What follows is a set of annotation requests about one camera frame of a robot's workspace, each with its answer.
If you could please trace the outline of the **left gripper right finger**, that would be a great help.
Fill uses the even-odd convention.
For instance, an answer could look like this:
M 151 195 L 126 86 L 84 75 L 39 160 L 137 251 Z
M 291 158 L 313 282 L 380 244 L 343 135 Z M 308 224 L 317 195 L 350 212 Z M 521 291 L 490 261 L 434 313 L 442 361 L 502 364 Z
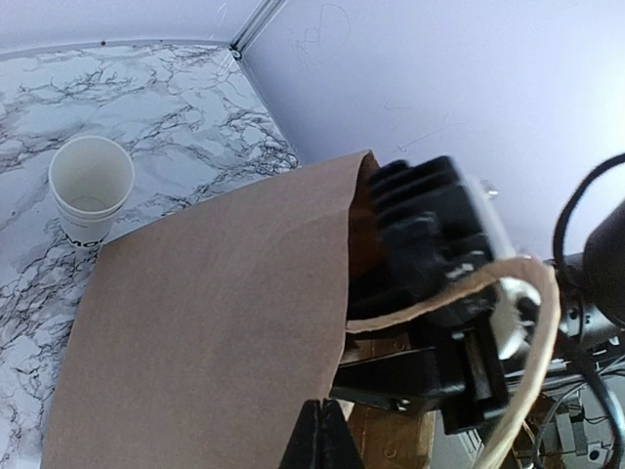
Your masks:
M 363 463 L 350 428 L 337 401 L 324 400 L 321 407 L 321 467 L 362 469 Z

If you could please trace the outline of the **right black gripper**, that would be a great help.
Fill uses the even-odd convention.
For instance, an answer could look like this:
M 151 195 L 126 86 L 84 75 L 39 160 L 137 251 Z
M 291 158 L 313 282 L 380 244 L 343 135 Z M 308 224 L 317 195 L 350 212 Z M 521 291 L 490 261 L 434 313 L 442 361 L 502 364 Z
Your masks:
M 336 400 L 416 415 L 439 410 L 444 430 L 457 434 L 503 415 L 510 393 L 490 319 L 496 294 L 478 293 L 378 332 L 397 338 L 399 352 L 342 364 L 330 392 Z

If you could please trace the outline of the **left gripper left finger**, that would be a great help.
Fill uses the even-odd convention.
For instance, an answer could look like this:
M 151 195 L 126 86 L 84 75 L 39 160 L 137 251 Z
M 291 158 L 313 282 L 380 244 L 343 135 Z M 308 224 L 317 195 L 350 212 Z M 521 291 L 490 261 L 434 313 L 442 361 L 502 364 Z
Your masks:
M 322 467 L 321 401 L 305 401 L 282 456 L 279 469 Z

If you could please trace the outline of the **brown paper bag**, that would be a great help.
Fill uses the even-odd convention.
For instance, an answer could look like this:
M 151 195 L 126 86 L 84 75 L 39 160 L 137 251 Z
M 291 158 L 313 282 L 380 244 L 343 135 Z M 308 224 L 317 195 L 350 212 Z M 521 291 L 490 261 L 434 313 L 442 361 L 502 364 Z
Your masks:
M 347 334 L 349 211 L 367 151 L 213 197 L 105 246 L 72 325 L 45 468 L 278 468 L 305 401 L 342 364 L 399 352 Z M 479 468 L 501 465 L 537 399 L 561 319 L 554 270 L 479 270 L 533 286 L 501 360 L 510 401 Z

